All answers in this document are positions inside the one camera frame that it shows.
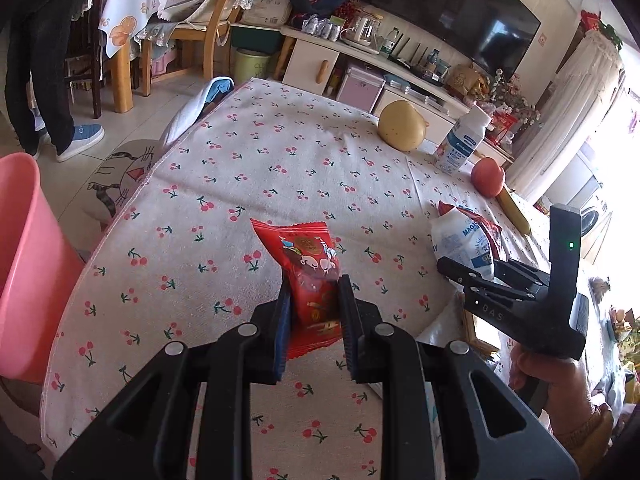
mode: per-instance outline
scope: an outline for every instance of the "human hand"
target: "human hand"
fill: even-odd
[[[511,349],[509,386],[521,389],[527,376],[549,384],[545,411],[555,434],[578,430],[593,415],[587,375],[581,362],[535,354],[516,343]]]

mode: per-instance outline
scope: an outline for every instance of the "snack wrapper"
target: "snack wrapper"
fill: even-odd
[[[291,286],[294,319],[287,357],[338,341],[342,337],[337,306],[340,263],[327,225],[273,226],[255,219],[251,224]]]
[[[461,206],[453,206],[451,204],[445,204],[442,200],[438,202],[438,213],[440,216],[451,211],[453,208],[457,208],[458,211],[465,214],[469,218],[471,218],[474,222],[476,222],[486,234],[486,237],[489,239],[489,247],[491,248],[491,256],[496,260],[503,259],[502,253],[502,244],[500,243],[500,233],[502,232],[502,228],[498,224],[494,224],[490,220],[487,220],[482,215],[471,211],[471,209],[467,209]]]

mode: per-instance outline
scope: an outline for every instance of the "yellow sleeve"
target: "yellow sleeve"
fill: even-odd
[[[580,477],[585,478],[607,452],[612,431],[611,409],[602,404],[596,407],[591,418],[581,428],[555,437],[574,458]]]

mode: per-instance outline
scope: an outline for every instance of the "white plastic package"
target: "white plastic package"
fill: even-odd
[[[484,279],[494,279],[489,239],[479,224],[457,208],[431,220],[431,242],[436,260],[448,256],[477,270]]]

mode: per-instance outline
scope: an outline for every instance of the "white box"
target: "white box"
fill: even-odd
[[[291,4],[289,0],[254,0],[251,9],[242,14],[240,23],[279,27],[289,19]]]

